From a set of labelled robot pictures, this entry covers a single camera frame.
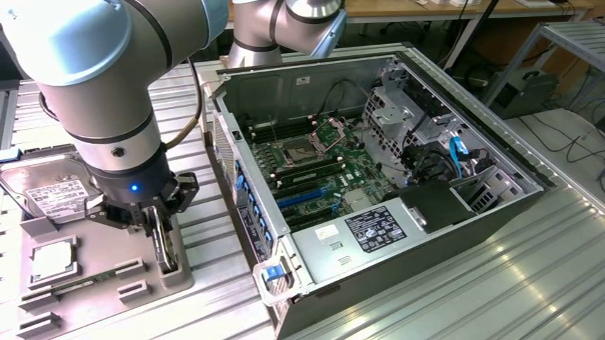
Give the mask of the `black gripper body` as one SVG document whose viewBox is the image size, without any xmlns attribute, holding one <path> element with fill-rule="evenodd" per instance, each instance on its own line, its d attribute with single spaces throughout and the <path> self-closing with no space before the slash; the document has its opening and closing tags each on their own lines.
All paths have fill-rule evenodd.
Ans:
<svg viewBox="0 0 605 340">
<path fill-rule="evenodd" d="M 105 225 L 144 225 L 144 209 L 149 207 L 154 207 L 161 216 L 169 215 L 166 196 L 176 188 L 176 179 L 162 152 L 124 171 L 104 171 L 92 166 L 88 170 L 104 195 Z"/>
</svg>

